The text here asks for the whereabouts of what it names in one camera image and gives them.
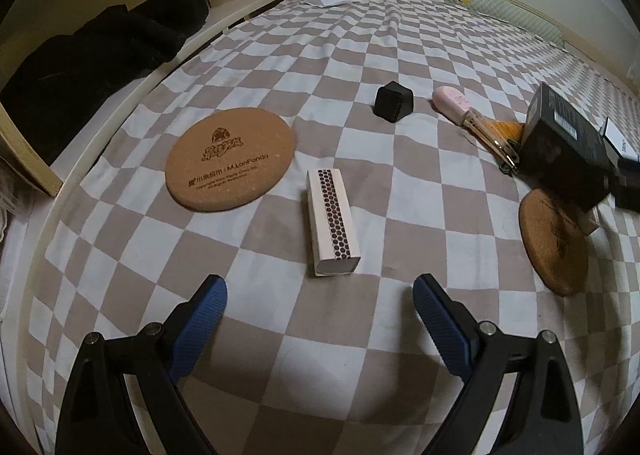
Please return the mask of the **white dotted small box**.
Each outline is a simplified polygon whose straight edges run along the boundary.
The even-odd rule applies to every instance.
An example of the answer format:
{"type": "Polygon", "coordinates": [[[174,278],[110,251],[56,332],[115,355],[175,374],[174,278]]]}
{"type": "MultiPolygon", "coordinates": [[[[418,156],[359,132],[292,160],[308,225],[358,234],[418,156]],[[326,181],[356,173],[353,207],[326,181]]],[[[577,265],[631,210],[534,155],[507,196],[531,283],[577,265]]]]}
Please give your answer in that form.
{"type": "Polygon", "coordinates": [[[352,273],[361,253],[341,171],[309,170],[307,199],[314,274],[326,277],[352,273]]]}

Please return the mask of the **round cork coaster centre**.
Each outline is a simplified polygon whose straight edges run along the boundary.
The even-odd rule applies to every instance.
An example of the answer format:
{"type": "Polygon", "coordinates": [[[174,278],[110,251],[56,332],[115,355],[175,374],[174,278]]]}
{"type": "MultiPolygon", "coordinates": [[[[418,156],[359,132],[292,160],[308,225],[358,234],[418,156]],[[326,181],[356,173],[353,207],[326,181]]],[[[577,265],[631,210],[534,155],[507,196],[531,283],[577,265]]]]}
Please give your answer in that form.
{"type": "Polygon", "coordinates": [[[533,189],[518,208],[525,251],[541,282],[562,297],[586,289],[587,239],[570,207],[542,188],[533,189]]]}

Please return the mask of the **round cork coaster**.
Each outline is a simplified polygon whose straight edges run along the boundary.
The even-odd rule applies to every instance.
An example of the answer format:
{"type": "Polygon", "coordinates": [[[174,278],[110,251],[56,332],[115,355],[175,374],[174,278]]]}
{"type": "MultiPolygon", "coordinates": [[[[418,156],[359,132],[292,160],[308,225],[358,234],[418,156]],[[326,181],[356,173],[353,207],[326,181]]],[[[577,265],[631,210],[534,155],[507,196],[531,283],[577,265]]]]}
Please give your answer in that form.
{"type": "Polygon", "coordinates": [[[542,188],[533,189],[518,208],[525,251],[541,282],[562,297],[586,289],[587,239],[570,207],[542,188]]]}
{"type": "Polygon", "coordinates": [[[195,123],[165,163],[169,194],[194,211],[244,206],[279,183],[294,157],[295,137],[278,115],[262,108],[220,110],[195,123]]]}

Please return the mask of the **white flat box under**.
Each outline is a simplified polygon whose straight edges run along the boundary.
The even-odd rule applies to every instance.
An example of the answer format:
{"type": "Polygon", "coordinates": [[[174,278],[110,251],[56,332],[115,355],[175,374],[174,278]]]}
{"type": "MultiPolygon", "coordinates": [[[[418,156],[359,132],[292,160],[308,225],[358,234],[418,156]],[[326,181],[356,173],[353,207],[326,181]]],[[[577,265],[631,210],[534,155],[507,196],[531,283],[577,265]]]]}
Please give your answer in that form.
{"type": "Polygon", "coordinates": [[[598,210],[593,208],[591,211],[583,213],[578,218],[578,225],[585,236],[591,235],[600,227],[598,210]]]}

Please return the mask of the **white black Chanel box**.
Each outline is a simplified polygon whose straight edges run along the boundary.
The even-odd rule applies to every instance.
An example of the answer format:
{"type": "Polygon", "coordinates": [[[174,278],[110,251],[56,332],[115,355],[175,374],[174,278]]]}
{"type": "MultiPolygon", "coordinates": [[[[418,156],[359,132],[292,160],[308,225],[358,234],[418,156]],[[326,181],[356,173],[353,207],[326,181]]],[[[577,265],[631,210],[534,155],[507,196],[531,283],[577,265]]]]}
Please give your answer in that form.
{"type": "Polygon", "coordinates": [[[612,163],[611,192],[617,208],[640,211],[639,154],[608,117],[601,129],[606,155],[612,163]]]}

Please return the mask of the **black product box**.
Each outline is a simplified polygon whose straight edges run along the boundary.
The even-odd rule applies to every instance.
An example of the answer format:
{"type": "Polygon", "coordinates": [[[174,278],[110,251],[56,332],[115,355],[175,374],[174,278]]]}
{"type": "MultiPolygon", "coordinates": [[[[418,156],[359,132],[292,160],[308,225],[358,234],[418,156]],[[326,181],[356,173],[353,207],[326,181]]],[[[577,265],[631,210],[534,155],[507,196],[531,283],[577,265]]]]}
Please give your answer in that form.
{"type": "Polygon", "coordinates": [[[546,82],[529,104],[518,157],[518,169],[583,212],[611,193],[614,167],[602,137],[546,82]]]}

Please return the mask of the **round cork coaster left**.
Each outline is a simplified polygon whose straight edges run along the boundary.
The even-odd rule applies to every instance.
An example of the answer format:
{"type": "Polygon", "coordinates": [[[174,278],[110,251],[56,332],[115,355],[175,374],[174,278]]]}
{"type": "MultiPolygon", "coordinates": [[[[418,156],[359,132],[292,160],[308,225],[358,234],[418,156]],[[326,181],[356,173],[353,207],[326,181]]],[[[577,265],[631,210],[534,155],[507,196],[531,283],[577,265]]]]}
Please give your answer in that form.
{"type": "Polygon", "coordinates": [[[169,194],[194,211],[244,206],[279,183],[294,157],[295,137],[278,115],[262,108],[220,110],[195,123],[165,163],[169,194]]]}

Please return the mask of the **checkered bed sheet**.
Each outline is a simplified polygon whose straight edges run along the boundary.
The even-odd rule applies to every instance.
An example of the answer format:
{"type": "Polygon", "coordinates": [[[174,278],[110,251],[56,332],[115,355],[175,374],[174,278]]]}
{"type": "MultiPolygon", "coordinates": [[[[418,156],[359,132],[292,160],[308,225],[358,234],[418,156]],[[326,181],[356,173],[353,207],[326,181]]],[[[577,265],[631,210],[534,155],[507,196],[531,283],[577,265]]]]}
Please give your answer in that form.
{"type": "Polygon", "coordinates": [[[190,59],[134,108],[70,194],[36,268],[26,417],[54,450],[85,339],[163,322],[210,274],[227,304],[195,322],[180,391],[221,454],[417,454],[462,388],[413,304],[424,274],[488,331],[551,331],[588,454],[639,394],[639,218],[612,198],[585,289],[542,282],[508,175],[434,109],[639,138],[639,101],[557,46],[439,0],[284,0],[190,59]]]}

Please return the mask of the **black cube charger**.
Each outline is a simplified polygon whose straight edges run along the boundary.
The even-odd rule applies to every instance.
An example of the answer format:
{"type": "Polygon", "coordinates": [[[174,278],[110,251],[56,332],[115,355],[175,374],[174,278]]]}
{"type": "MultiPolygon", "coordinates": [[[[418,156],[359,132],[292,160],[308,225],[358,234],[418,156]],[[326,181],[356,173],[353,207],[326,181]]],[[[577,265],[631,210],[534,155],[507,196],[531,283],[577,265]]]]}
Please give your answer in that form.
{"type": "Polygon", "coordinates": [[[376,92],[373,114],[396,123],[413,113],[413,92],[396,81],[381,86],[376,92]]]}

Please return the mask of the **black clothes on shelf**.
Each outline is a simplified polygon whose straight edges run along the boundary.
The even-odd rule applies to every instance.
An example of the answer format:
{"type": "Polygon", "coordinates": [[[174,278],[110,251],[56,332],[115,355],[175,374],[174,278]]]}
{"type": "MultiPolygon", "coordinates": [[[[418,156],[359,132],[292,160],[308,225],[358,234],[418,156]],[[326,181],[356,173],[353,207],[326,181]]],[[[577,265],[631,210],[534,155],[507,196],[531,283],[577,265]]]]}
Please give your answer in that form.
{"type": "Polygon", "coordinates": [[[1,91],[6,109],[35,103],[102,102],[146,72],[174,59],[204,25],[206,0],[147,0],[131,10],[107,7],[73,34],[32,52],[1,91]]]}

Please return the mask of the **white card on bed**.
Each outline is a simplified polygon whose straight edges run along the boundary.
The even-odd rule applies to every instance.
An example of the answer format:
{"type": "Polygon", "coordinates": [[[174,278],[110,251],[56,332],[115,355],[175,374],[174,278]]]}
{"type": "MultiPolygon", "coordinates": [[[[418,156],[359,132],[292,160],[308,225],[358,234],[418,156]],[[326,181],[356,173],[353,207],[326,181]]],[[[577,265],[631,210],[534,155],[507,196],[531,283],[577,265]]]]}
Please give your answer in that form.
{"type": "Polygon", "coordinates": [[[330,8],[334,6],[358,3],[359,0],[304,0],[304,2],[316,7],[330,8]]]}

